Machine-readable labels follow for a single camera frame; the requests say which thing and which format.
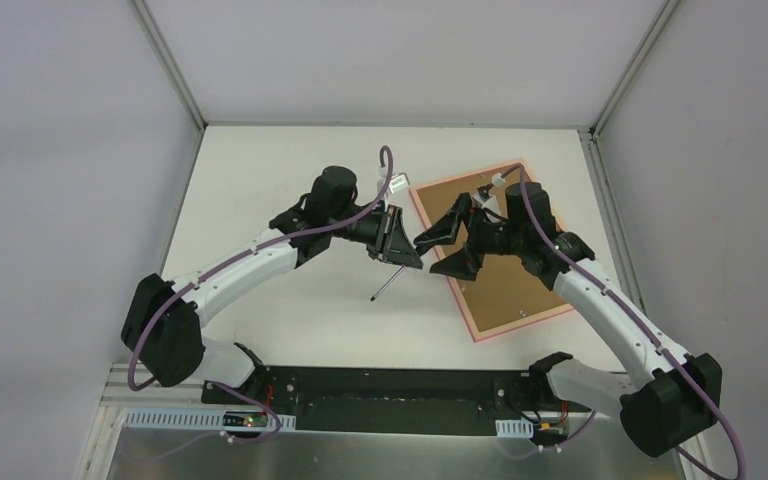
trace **white connector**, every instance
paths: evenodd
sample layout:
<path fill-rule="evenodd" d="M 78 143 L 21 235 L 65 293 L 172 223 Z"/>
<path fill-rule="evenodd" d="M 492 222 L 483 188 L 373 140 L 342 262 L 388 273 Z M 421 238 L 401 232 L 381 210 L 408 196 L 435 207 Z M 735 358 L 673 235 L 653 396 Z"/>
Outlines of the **white connector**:
<path fill-rule="evenodd" d="M 490 210 L 491 212 L 495 213 L 498 216 L 502 215 L 502 209 L 499 207 L 499 199 L 496 198 L 496 195 L 490 195 L 487 198 L 483 198 L 481 194 L 474 193 L 472 195 L 472 199 L 475 201 L 475 203 L 478 204 L 478 208 L 481 208 L 483 210 Z M 494 216 L 491 216 L 490 221 L 498 222 L 499 219 Z"/>
<path fill-rule="evenodd" d="M 505 184 L 505 179 L 502 178 L 501 173 L 495 173 L 493 174 L 493 177 L 490 179 L 490 183 L 493 184 L 494 187 L 501 187 Z"/>
<path fill-rule="evenodd" d="M 384 170 L 384 175 L 382 175 L 381 178 L 378 180 L 379 192 L 384 187 L 384 180 L 386 180 L 386 175 L 387 175 L 387 171 Z M 389 205 L 390 195 L 401 192 L 402 190 L 406 190 L 408 187 L 410 187 L 410 179 L 408 178 L 408 174 L 405 172 L 394 173 L 393 176 L 390 178 L 390 184 L 387 185 L 387 190 L 384 193 L 384 203 L 386 205 Z"/>

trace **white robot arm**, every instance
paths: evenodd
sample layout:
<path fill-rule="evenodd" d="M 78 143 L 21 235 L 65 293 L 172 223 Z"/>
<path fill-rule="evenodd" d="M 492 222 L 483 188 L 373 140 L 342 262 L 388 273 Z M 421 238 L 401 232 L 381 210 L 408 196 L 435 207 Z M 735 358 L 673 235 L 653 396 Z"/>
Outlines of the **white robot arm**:
<path fill-rule="evenodd" d="M 164 387 L 193 377 L 236 388 L 260 360 L 243 345 L 202 338 L 201 329 L 240 296 L 304 265 L 328 249 L 332 237 L 366 245 L 374 260 L 422 268 L 405 235 L 402 209 L 383 198 L 356 205 L 356 184 L 350 170 L 328 167 L 310 193 L 240 250 L 170 281 L 157 274 L 144 278 L 122 328 L 123 343 Z"/>
<path fill-rule="evenodd" d="M 529 368 L 532 403 L 569 400 L 619 418 L 635 445 L 653 457 L 714 425 L 714 414 L 671 360 L 681 359 L 683 369 L 715 404 L 722 381 L 719 364 L 708 354 L 690 355 L 618 288 L 611 288 L 587 244 L 558 228 L 539 183 L 505 190 L 507 218 L 488 211 L 486 205 L 498 205 L 489 198 L 491 187 L 479 188 L 476 197 L 460 194 L 440 220 L 416 237 L 417 252 L 424 254 L 436 245 L 454 244 L 461 223 L 467 229 L 463 248 L 433 264 L 431 272 L 473 281 L 485 255 L 517 256 L 526 271 L 575 307 L 626 371 L 612 374 L 555 353 Z"/>

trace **needle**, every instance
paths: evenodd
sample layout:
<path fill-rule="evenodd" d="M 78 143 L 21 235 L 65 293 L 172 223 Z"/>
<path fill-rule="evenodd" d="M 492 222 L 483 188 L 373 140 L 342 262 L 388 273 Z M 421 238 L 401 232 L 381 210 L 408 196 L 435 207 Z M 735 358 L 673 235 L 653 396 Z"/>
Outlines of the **needle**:
<path fill-rule="evenodd" d="M 393 280 L 395 280 L 396 277 L 398 277 L 399 275 L 402 274 L 402 272 L 405 271 L 405 268 L 407 267 L 400 267 L 398 270 L 396 270 L 396 273 L 394 273 L 393 276 L 390 277 L 390 280 L 387 280 L 387 282 L 384 283 L 384 285 L 382 285 L 381 288 L 379 288 L 378 291 L 375 292 L 373 296 L 369 297 L 369 301 L 374 302 L 375 299 L 378 298 L 379 295 L 381 295 L 381 292 L 383 292 L 387 287 L 389 287 L 390 284 L 393 283 Z"/>

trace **cork board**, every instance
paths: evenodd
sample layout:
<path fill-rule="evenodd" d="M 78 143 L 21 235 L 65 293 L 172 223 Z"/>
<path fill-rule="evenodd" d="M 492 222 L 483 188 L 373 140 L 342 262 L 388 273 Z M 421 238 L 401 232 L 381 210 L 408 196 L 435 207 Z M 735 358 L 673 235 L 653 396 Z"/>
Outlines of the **cork board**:
<path fill-rule="evenodd" d="M 511 161 L 489 169 L 412 187 L 411 197 L 424 228 L 430 227 L 443 216 L 458 194 L 469 192 L 472 195 L 479 186 L 490 183 L 493 174 L 503 172 L 516 163 L 525 164 L 522 160 Z M 514 172 L 507 177 L 505 186 L 492 190 L 499 199 L 503 216 L 507 215 L 504 189 L 514 182 L 519 182 L 519 177 L 519 171 Z M 461 226 L 458 241 L 454 245 L 436 247 L 434 254 L 437 258 L 433 261 L 460 250 L 466 235 L 466 228 Z M 485 256 L 484 267 L 474 282 L 449 277 L 446 279 L 458 302 L 464 322 L 476 342 L 572 310 L 569 304 L 546 289 L 540 280 L 526 272 L 519 259 L 514 256 Z"/>

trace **white wall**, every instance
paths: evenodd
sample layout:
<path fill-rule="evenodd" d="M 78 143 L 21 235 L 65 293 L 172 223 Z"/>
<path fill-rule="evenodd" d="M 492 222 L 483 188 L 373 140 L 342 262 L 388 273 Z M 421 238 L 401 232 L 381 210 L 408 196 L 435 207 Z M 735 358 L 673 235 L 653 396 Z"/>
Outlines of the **white wall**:
<path fill-rule="evenodd" d="M 0 2 L 0 479 L 76 472 L 196 141 L 126 2 Z"/>
<path fill-rule="evenodd" d="M 601 145 L 646 308 L 723 365 L 750 478 L 768 479 L 768 1 L 681 7 Z"/>
<path fill-rule="evenodd" d="M 662 0 L 150 0 L 209 121 L 590 126 Z"/>

